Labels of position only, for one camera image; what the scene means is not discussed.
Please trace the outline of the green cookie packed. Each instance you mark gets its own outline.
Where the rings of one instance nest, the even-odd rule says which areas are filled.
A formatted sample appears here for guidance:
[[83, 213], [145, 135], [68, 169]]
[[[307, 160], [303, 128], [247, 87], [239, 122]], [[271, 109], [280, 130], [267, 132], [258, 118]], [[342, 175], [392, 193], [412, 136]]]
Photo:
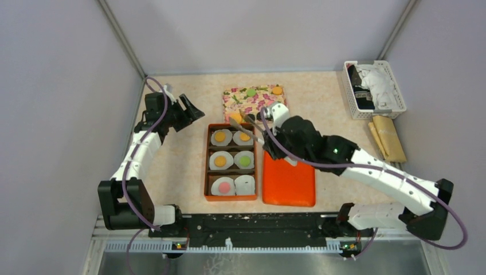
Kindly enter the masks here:
[[239, 159], [239, 163], [242, 167], [249, 167], [252, 163], [252, 158], [250, 156], [242, 156]]

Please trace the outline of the pink cookie packed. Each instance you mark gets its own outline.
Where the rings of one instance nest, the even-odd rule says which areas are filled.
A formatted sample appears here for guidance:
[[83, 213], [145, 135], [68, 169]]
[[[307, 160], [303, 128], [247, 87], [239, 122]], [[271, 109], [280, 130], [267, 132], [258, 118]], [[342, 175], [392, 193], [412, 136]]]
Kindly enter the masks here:
[[218, 191], [223, 194], [227, 194], [231, 191], [232, 185], [229, 182], [221, 182], [218, 186]]

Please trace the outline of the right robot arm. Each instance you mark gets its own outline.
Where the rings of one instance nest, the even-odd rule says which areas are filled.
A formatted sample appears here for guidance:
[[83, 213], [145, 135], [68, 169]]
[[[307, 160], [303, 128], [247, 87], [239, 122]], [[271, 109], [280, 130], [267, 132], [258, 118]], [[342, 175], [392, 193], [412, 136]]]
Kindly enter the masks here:
[[339, 135], [322, 135], [300, 116], [263, 115], [263, 149], [273, 159], [292, 159], [322, 172], [349, 178], [393, 199], [391, 203], [345, 203], [336, 218], [343, 236], [358, 230], [401, 229], [414, 236], [438, 241], [444, 232], [454, 185], [407, 174]]

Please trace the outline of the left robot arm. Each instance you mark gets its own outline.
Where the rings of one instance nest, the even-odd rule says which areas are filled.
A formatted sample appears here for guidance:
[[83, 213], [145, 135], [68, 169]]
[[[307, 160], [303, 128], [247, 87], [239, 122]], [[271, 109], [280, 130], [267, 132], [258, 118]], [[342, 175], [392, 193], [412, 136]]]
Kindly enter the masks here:
[[169, 130], [179, 132], [205, 115], [186, 95], [175, 97], [171, 90], [170, 85], [164, 84], [145, 96], [146, 109], [134, 128], [123, 161], [109, 180], [98, 185], [101, 212], [108, 230], [163, 230], [171, 237], [183, 232], [179, 207], [154, 205], [144, 185]]

